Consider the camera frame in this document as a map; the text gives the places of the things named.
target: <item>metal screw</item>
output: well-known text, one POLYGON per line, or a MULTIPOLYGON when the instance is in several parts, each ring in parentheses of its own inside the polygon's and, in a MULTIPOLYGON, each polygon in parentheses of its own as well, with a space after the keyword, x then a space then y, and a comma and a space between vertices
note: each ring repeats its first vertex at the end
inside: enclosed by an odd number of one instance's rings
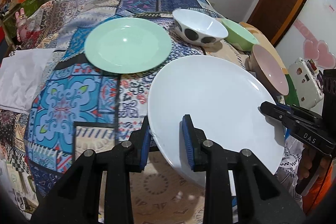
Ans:
POLYGON ((88 149, 84 151, 84 156, 91 157, 93 155, 93 150, 88 149))
POLYGON ((243 149, 242 151, 241 151, 241 153, 244 155, 244 156, 246 156, 246 157, 249 157, 249 156, 251 156, 252 155, 252 152, 251 152, 251 150, 250 149, 243 149))
POLYGON ((203 145, 206 147, 211 147, 213 145, 213 142, 211 140, 205 140, 203 142, 203 145))
POLYGON ((124 142, 121 143, 121 145, 123 147, 130 147, 132 145, 132 143, 130 141, 124 141, 124 142))

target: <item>human hand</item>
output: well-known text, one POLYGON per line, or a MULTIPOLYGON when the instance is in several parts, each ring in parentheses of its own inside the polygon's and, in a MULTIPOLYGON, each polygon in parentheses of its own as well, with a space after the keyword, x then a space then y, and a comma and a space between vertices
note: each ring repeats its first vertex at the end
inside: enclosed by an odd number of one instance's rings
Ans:
MULTIPOLYGON (((316 154, 316 150, 314 148, 307 147, 306 145, 304 145, 304 148, 305 149, 302 152, 302 157, 301 157, 299 167, 297 170, 297 176, 299 180, 309 177, 309 169, 312 167, 312 161, 316 154)), ((328 157, 324 157, 321 159, 321 162, 320 162, 321 170, 320 170, 319 178, 322 178, 325 176, 330 161, 331 161, 331 158, 328 158, 328 157)))

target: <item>pink bunny toy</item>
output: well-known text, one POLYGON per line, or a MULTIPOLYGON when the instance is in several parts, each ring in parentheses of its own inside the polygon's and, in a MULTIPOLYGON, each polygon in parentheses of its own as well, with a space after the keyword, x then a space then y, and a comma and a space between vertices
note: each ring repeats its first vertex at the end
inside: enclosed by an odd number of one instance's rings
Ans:
POLYGON ((27 16, 25 15, 25 10, 23 8, 20 9, 19 12, 15 13, 16 18, 16 36, 17 40, 23 43, 26 40, 27 35, 27 16))

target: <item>green bowl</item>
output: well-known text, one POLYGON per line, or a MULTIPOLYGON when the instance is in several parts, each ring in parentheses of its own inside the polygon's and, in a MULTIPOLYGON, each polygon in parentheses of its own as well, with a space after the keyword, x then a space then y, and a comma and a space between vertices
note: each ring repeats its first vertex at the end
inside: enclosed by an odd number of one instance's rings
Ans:
POLYGON ((225 38, 236 49, 250 52, 254 44, 259 44, 258 40, 238 23, 227 18, 222 19, 222 24, 226 27, 229 36, 225 38))

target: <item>pink heart decoration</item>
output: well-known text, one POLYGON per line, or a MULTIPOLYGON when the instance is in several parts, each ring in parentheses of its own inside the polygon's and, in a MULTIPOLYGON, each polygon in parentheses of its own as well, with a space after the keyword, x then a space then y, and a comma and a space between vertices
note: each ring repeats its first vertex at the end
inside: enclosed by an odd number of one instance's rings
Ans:
POLYGON ((336 58, 329 52, 328 45, 323 40, 320 40, 317 49, 320 53, 320 57, 316 64, 324 69, 333 69, 336 65, 336 58))
POLYGON ((303 43, 303 58, 312 59, 314 61, 318 60, 320 57, 317 45, 311 40, 306 39, 303 43))

